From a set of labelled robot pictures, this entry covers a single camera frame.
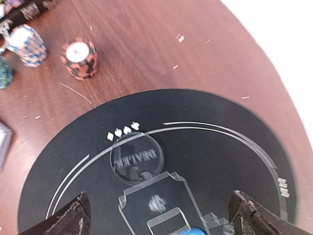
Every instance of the card suit symbol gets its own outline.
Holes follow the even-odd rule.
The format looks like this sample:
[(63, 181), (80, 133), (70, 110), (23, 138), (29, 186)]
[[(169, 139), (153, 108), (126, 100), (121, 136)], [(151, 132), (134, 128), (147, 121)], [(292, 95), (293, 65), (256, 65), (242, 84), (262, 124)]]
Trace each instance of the card suit symbol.
[(131, 127), (136, 131), (139, 130), (139, 126), (140, 124), (138, 122), (133, 121), (133, 123), (131, 124)]
[(125, 135), (132, 132), (131, 128), (129, 128), (128, 126), (124, 126), (124, 130), (123, 131), (124, 131)]
[(111, 132), (108, 132), (107, 139), (112, 141), (113, 138), (114, 138), (114, 135)]
[(121, 129), (116, 128), (114, 134), (115, 134), (117, 137), (121, 137), (123, 133), (122, 133), (122, 130), (121, 130)]

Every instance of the white chip center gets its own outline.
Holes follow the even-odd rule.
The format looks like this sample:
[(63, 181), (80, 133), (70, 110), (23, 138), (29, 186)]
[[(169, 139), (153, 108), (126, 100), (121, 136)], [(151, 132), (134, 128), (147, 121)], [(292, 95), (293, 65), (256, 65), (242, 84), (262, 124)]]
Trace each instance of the white chip center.
[(26, 28), (17, 28), (10, 34), (8, 43), (13, 47), (23, 47), (24, 43), (30, 36), (31, 32), (29, 32)]
[(74, 63), (85, 60), (89, 55), (87, 44), (82, 42), (72, 43), (67, 48), (67, 58)]

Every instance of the blue object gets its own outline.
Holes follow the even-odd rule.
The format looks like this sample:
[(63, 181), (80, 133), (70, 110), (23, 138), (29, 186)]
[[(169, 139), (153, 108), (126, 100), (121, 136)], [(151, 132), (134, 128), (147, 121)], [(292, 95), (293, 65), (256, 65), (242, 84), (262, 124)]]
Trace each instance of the blue object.
[(204, 232), (202, 232), (200, 229), (192, 228), (188, 232), (182, 232), (180, 235), (205, 235)]

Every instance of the white heart symbol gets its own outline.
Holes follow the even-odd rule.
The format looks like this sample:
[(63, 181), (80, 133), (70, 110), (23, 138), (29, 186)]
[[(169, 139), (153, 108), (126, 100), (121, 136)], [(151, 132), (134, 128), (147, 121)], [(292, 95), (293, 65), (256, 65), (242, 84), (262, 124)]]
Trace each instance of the white heart symbol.
[(121, 136), (122, 136), (122, 130), (116, 128), (116, 131), (114, 132), (114, 134), (115, 134), (117, 137), (121, 137)]
[(134, 130), (139, 130), (139, 123), (138, 122), (134, 122), (132, 123), (131, 127), (134, 129)]
[(124, 130), (123, 131), (124, 131), (125, 135), (132, 132), (131, 128), (129, 128), (128, 126), (124, 126)]

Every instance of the green poker chip stack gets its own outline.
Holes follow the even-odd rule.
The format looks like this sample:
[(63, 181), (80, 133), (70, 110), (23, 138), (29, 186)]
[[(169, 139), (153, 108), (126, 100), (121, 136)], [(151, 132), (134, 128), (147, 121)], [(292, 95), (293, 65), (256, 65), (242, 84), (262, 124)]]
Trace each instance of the green poker chip stack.
[(14, 70), (0, 56), (0, 89), (5, 89), (12, 82)]

